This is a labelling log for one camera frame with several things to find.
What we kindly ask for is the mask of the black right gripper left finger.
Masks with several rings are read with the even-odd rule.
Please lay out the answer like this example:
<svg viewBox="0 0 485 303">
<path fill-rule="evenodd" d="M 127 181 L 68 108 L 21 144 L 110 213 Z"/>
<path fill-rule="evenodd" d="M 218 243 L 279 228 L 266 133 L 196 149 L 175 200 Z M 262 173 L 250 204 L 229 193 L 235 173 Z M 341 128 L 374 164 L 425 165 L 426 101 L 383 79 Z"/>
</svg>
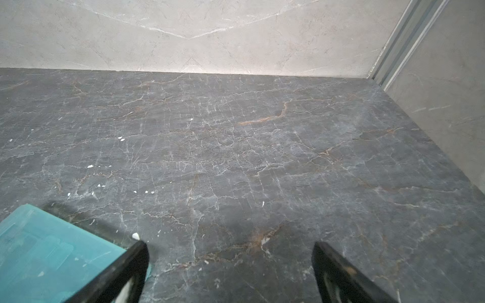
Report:
<svg viewBox="0 0 485 303">
<path fill-rule="evenodd" d="M 149 269 L 149 249 L 137 241 L 68 302 L 138 302 Z"/>
</svg>

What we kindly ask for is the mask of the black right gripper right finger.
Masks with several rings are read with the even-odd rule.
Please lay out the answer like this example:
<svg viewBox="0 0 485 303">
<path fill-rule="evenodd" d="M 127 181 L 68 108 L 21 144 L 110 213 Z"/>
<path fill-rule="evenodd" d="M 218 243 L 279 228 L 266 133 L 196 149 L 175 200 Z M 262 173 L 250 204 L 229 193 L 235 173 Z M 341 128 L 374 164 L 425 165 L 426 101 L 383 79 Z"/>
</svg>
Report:
<svg viewBox="0 0 485 303">
<path fill-rule="evenodd" d="M 327 242 L 314 244 L 311 262 L 322 302 L 396 302 Z"/>
</svg>

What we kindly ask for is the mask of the teal translucent ruler set case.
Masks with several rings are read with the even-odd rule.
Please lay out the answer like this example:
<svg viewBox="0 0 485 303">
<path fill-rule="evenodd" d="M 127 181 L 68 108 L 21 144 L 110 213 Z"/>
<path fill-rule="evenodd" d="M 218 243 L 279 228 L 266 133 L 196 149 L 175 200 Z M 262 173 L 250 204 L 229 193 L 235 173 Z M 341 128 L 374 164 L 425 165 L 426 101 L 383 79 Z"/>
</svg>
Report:
<svg viewBox="0 0 485 303">
<path fill-rule="evenodd" d="M 1 222 L 1 302 L 68 302 L 126 251 L 22 205 Z"/>
</svg>

